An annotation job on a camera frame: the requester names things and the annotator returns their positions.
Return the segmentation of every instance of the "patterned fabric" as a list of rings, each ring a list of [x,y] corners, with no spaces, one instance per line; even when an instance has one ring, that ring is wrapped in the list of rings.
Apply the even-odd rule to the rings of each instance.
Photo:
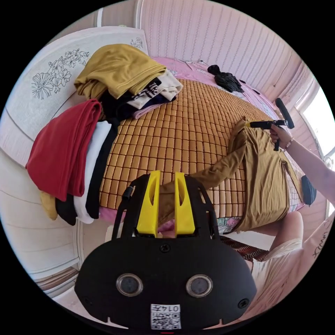
[[[232,240],[229,237],[220,236],[220,240],[224,244],[229,245],[231,248],[236,250],[247,261],[251,261],[252,259],[255,259],[261,262],[264,260],[264,258],[269,253],[268,250],[263,250],[260,248],[252,247],[250,245]]]

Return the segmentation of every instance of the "pink clothing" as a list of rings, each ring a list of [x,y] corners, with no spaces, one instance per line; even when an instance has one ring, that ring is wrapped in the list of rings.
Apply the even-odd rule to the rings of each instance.
[[[147,114],[147,113],[153,111],[155,108],[157,108],[157,107],[159,107],[159,106],[161,106],[161,105],[163,105],[163,104],[151,105],[151,106],[149,106],[149,107],[147,107],[147,108],[140,109],[140,110],[136,111],[136,112],[133,114],[133,118],[137,120],[137,119],[139,119],[141,116],[143,116],[143,115],[145,115],[145,114]]]

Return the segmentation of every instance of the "qr code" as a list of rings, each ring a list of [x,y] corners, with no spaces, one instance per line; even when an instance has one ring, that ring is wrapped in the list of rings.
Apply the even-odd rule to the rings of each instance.
[[[151,305],[151,329],[181,329],[180,305]]]

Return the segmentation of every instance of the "floral drawing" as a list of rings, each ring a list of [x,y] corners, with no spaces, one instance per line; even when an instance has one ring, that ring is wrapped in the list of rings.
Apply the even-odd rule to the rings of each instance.
[[[138,49],[143,49],[143,41],[141,38],[137,37],[135,40],[131,40],[130,45],[134,46],[135,48]]]
[[[89,57],[88,52],[80,49],[67,51],[54,62],[49,62],[49,70],[45,73],[37,73],[32,78],[32,94],[34,98],[43,100],[51,96],[52,92],[58,93],[61,87],[64,87],[72,76],[69,71],[76,64],[85,65]]]

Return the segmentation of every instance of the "black handle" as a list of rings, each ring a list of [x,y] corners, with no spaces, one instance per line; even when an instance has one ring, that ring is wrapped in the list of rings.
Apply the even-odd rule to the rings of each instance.
[[[275,148],[273,149],[273,151],[279,151],[279,139],[275,143]]]
[[[273,149],[273,151],[279,151],[279,139],[275,143],[275,148]]]

